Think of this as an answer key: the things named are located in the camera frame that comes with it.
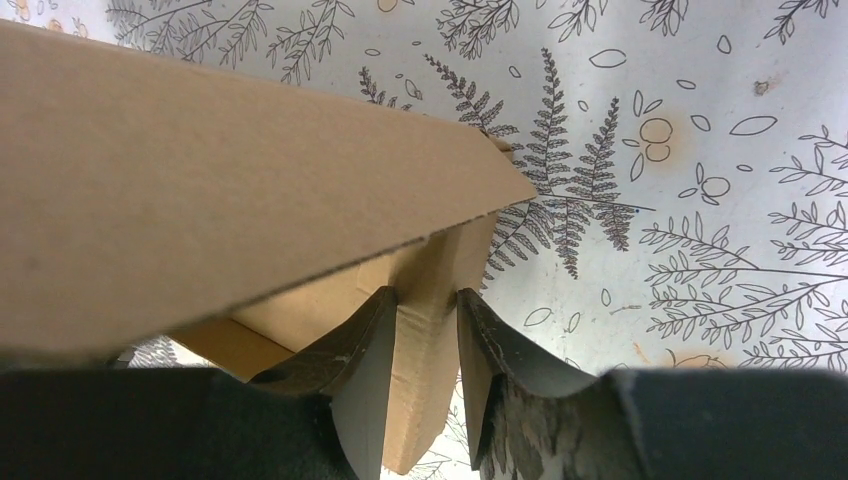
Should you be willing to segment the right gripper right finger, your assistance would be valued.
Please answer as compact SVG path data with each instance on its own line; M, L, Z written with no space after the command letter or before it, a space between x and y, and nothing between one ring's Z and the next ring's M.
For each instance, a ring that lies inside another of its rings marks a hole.
M588 374L457 294L471 467L483 479L843 479L847 379L825 370Z

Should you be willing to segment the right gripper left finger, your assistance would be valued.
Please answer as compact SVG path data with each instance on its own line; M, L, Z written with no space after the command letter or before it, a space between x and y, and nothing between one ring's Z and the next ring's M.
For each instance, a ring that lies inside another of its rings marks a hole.
M216 368L1 376L5 479L376 479L397 298L241 381Z

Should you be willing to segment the brown cardboard box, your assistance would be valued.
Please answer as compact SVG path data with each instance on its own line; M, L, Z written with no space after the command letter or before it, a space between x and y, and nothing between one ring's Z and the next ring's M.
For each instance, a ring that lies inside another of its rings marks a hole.
M438 118L1 24L1 376L216 368L241 381L397 298L382 465L441 433L459 290L536 191Z

